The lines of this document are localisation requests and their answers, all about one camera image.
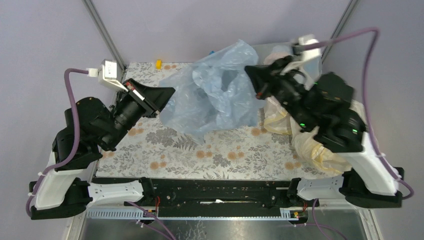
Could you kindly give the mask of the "light blue plastic trash bag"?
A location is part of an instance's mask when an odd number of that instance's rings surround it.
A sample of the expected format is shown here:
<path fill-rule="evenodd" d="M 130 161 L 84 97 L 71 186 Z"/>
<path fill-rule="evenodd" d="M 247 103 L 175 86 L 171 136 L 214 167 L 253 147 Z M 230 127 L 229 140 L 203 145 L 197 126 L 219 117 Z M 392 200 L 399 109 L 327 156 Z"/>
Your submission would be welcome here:
<path fill-rule="evenodd" d="M 258 60 L 257 52 L 238 40 L 161 80 L 160 87 L 175 89 L 159 115 L 161 123 L 198 144 L 212 131 L 255 127 L 265 101 L 256 98 L 245 66 Z"/>

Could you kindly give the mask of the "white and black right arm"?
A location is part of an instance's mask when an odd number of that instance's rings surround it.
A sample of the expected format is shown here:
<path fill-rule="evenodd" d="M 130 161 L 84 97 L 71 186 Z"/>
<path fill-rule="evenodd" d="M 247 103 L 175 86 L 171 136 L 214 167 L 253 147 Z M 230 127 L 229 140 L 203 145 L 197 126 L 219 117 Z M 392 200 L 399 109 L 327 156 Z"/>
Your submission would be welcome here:
<path fill-rule="evenodd" d="M 295 80 L 296 70 L 284 72 L 291 61 L 286 56 L 270 65 L 245 66 L 256 97 L 276 98 L 301 132 L 317 130 L 314 140 L 344 158 L 351 170 L 322 179 L 293 178 L 287 201 L 293 206 L 303 202 L 313 206 L 317 199 L 344 199 L 367 209 L 400 208 L 399 184 L 374 153 L 371 128 L 351 109 L 354 89 L 333 72 L 320 75 L 306 89 Z"/>

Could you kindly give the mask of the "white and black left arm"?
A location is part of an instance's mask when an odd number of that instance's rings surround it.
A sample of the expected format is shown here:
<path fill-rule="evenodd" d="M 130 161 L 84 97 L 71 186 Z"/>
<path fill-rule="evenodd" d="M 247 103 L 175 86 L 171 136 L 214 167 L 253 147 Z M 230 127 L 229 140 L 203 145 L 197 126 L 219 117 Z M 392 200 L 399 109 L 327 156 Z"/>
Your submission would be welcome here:
<path fill-rule="evenodd" d="M 128 79 L 118 102 L 107 107 L 95 97 L 85 97 L 65 111 L 66 127 L 52 143 L 47 171 L 29 185 L 35 203 L 32 220 L 76 216 L 101 204 L 137 202 L 148 206 L 155 192 L 142 180 L 125 183 L 90 183 L 80 179 L 88 166 L 114 152 L 141 118 L 155 118 L 175 93 L 173 87 L 150 87 Z"/>

